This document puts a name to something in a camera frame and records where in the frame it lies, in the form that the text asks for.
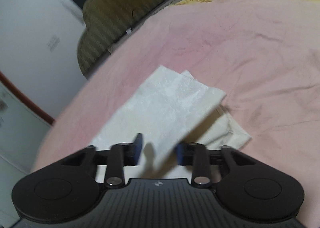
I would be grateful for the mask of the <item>pink bed blanket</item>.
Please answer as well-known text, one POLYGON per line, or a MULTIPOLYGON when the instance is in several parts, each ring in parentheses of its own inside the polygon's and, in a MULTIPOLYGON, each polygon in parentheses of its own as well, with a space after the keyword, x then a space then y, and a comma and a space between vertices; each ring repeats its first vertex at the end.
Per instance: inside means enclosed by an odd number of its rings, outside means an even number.
POLYGON ((163 9, 90 77, 45 138, 34 169, 87 146, 159 66, 226 92, 251 135, 244 153, 304 187, 298 219, 319 227, 319 2, 213 0, 163 9))

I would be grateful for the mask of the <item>white floral wardrobe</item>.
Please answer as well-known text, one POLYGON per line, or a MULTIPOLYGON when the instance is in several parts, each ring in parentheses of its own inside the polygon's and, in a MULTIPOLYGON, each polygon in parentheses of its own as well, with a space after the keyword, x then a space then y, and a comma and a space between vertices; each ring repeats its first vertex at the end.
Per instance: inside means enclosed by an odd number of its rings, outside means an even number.
POLYGON ((40 144, 54 118, 27 98, 1 73, 1 227, 19 217, 11 191, 33 168, 40 144))

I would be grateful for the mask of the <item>white textured pants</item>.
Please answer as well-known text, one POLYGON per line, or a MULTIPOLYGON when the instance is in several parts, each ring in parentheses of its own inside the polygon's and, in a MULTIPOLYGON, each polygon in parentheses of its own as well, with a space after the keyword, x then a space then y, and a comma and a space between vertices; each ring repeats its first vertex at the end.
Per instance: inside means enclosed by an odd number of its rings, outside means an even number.
POLYGON ((142 134, 139 163, 125 167, 125 179, 190 178, 191 169, 176 163, 174 149, 178 143, 239 149, 251 138, 221 104, 225 95, 198 82, 188 71, 178 73, 160 66, 116 110, 92 145, 108 149, 142 134))

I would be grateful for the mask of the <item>olive striped headboard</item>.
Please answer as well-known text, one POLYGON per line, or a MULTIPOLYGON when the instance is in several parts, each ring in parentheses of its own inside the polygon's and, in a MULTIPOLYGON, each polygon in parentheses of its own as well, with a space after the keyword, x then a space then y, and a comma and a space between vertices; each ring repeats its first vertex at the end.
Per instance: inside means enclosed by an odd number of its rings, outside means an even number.
POLYGON ((82 9, 86 29, 77 48, 80 71, 87 75, 121 39, 151 11, 167 0, 87 0, 82 9))

